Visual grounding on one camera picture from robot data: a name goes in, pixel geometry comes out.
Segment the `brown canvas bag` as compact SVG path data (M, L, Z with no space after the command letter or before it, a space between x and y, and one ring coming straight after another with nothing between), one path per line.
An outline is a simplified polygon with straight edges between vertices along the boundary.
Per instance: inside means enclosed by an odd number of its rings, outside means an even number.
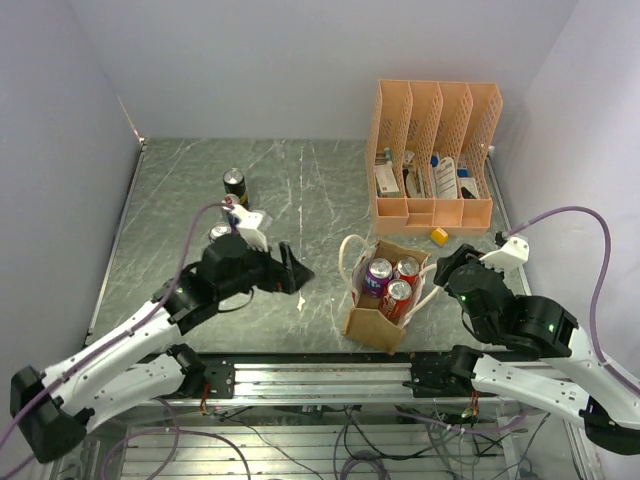
M346 236L338 269L352 300L341 334L389 354L416 314L442 291L428 279L436 269L428 253L381 239L370 244L357 234Z

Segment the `red tab energy can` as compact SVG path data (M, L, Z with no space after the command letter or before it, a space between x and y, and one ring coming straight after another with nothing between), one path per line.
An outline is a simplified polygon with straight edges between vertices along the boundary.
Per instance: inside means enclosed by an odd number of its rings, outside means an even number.
M239 222L239 218L235 213L235 205L240 203L239 197L235 194L228 193L221 199L221 203L223 204L221 207L222 218L232 229L235 229Z

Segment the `black beverage can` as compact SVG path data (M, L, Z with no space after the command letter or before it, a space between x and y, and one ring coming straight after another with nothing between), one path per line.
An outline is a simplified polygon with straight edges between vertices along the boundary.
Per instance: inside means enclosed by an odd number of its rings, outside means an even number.
M236 195L241 205L245 209L249 209L249 196L246 179L243 172L237 168L227 170L222 177L225 192L227 194Z

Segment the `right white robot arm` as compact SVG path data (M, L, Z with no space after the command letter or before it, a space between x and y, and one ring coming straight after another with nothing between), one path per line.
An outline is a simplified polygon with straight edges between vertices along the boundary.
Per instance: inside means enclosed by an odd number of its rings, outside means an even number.
M638 454L639 400L625 385L630 375L609 372L609 362L597 357L586 331L558 302L516 295L505 285L505 272L528 258L529 245L517 236L489 253L464 244L437 260L434 283L459 303L478 342L541 361L561 372L562 379L456 345L441 370L442 387L455 396L476 390L517 399L583 428L605 450Z

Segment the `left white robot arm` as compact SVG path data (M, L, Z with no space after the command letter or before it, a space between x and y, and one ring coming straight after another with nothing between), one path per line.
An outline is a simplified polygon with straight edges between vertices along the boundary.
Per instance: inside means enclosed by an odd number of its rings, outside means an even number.
M127 321L68 359L26 366L10 384L10 414L41 464L58 460L95 428L138 403L203 387L205 366L182 338L220 313L220 303L256 290L292 295L311 281L288 243L280 259L226 234L179 270Z

